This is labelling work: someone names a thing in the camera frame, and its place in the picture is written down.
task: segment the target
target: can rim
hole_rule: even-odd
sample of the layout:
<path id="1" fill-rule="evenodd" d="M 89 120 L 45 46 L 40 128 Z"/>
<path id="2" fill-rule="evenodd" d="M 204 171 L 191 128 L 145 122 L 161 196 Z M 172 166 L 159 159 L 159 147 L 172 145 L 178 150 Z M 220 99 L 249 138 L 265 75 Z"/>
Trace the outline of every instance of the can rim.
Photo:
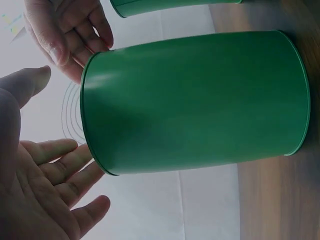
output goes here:
<path id="1" fill-rule="evenodd" d="M 301 140 L 299 142 L 299 144 L 297 145 L 297 147 L 294 148 L 293 151 L 285 154 L 285 156 L 291 156 L 293 154 L 295 154 L 303 145 L 307 132 L 308 132 L 308 128 L 309 128 L 309 122 L 310 122 L 310 111 L 311 111 L 311 98 L 310 98 L 310 87 L 309 87 L 309 82 L 308 82 L 308 74 L 306 71 L 306 67 L 305 64 L 301 58 L 301 55 L 297 49 L 297 47 L 294 45 L 294 43 L 291 41 L 291 39 L 283 32 L 280 30 L 277 30 L 279 33 L 281 33 L 291 44 L 293 50 L 295 51 L 296 56 L 298 57 L 298 60 L 300 62 L 301 65 L 301 70 L 303 73 L 303 77 L 304 77 L 304 82 L 305 82 L 305 88 L 306 88 L 306 97 L 307 97 L 307 106 L 306 106 L 306 120 L 305 120 L 305 126 L 304 126 L 304 131 L 301 137 Z"/>
<path id="2" fill-rule="evenodd" d="M 110 2 L 111 2 L 111 5 L 112 5 L 113 9 L 114 9 L 115 12 L 119 15 L 119 17 L 121 17 L 121 18 L 123 18 L 123 19 L 126 19 L 127 17 L 121 15 L 121 13 L 118 11 L 117 6 L 115 5 L 114 0 L 110 0 Z"/>
<path id="3" fill-rule="evenodd" d="M 81 122 L 82 122 L 82 128 L 83 128 L 83 133 L 84 133 L 84 137 L 86 140 L 86 144 L 88 145 L 88 148 L 90 150 L 90 153 L 92 154 L 92 157 L 94 159 L 94 161 L 99 165 L 99 167 L 107 174 L 111 175 L 111 176 L 118 176 L 117 174 L 113 174 L 111 172 L 109 172 L 107 169 L 105 169 L 105 167 L 100 163 L 99 158 L 94 150 L 94 148 L 91 145 L 90 142 L 90 136 L 89 136 L 89 132 L 87 131 L 87 121 L 86 121 L 86 114 L 85 114 L 85 106 L 84 106 L 84 101 L 85 101 L 85 97 L 84 97 L 84 93 L 85 93 L 85 81 L 86 81 L 86 75 L 88 72 L 88 68 L 90 63 L 92 62 L 92 60 L 101 52 L 97 52 L 95 54 L 93 54 L 87 64 L 84 66 L 82 75 L 81 75 L 81 87 L 80 87 L 80 116 L 81 116 Z"/>

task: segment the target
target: wooden surface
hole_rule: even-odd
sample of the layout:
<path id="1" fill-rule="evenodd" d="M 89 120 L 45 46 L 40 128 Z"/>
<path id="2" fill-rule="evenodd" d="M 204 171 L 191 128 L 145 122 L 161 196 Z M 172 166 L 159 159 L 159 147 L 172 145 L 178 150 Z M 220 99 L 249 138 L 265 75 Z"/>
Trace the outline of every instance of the wooden surface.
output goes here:
<path id="1" fill-rule="evenodd" d="M 210 9 L 217 32 L 287 33 L 311 88 L 302 149 L 290 157 L 238 164 L 241 240 L 320 240 L 320 0 L 245 0 Z"/>

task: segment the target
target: hand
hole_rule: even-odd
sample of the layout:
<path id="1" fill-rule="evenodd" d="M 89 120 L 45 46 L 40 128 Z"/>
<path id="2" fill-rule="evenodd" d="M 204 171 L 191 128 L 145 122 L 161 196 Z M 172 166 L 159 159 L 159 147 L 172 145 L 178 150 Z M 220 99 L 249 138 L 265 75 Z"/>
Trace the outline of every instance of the hand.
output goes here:
<path id="1" fill-rule="evenodd" d="M 48 59 L 76 83 L 80 83 L 89 57 L 108 51 L 114 44 L 100 0 L 24 0 L 24 3 L 26 29 Z"/>
<path id="2" fill-rule="evenodd" d="M 104 174 L 95 162 L 79 171 L 92 159 L 86 145 L 19 142 L 20 108 L 50 74 L 46 66 L 0 79 L 0 239 L 79 240 L 110 206 L 99 196 L 70 210 Z"/>

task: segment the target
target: white backdrop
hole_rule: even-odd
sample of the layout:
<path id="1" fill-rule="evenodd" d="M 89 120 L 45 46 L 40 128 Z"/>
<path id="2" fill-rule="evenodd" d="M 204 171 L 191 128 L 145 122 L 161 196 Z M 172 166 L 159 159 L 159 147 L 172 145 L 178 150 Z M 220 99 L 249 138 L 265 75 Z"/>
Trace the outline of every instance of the white backdrop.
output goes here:
<path id="1" fill-rule="evenodd" d="M 151 12 L 127 19 L 118 17 L 109 2 L 102 2 L 102 5 L 114 32 L 114 49 L 214 32 L 207 5 Z M 28 36 L 1 48 L 0 53 L 0 76 L 48 64 Z M 68 110 L 62 106 L 69 84 L 65 76 L 53 69 L 48 87 L 22 110 L 21 139 L 39 142 L 64 137 L 62 124 L 66 124 L 63 121 Z M 74 108 L 70 118 L 77 118 L 78 86 L 71 87 L 75 103 L 70 105 Z M 98 195 L 109 196 L 111 208 L 83 238 L 85 240 L 240 238 L 236 165 L 117 177 L 106 175 L 76 207 Z"/>

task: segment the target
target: green cylinder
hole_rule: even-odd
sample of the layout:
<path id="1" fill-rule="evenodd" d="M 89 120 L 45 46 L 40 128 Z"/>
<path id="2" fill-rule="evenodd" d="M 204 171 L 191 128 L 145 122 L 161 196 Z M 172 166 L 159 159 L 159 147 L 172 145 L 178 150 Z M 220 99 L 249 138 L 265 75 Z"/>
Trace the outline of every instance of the green cylinder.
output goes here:
<path id="1" fill-rule="evenodd" d="M 152 173 L 292 155 L 310 93 L 282 32 L 216 33 L 95 54 L 80 110 L 105 172 Z"/>
<path id="2" fill-rule="evenodd" d="M 191 5 L 241 3 L 242 0 L 110 0 L 122 18 Z"/>

